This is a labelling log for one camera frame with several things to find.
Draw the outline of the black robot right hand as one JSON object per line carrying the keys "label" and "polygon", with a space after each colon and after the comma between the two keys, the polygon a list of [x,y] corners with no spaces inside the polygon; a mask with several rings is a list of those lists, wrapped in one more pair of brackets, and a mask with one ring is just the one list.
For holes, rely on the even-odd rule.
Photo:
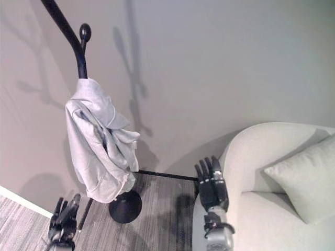
{"label": "black robot right hand", "polygon": [[211,158],[205,157],[194,167],[197,173],[200,202],[204,209],[208,211],[210,208],[220,207],[227,212],[229,197],[218,158],[214,155]]}

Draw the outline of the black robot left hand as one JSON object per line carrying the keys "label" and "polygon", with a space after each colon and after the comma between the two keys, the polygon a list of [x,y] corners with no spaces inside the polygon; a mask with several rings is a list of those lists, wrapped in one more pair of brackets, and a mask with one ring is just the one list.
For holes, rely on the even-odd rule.
{"label": "black robot left hand", "polygon": [[76,233],[76,216],[80,205],[81,195],[75,194],[71,201],[58,199],[50,220],[48,238],[50,241],[71,241]]}

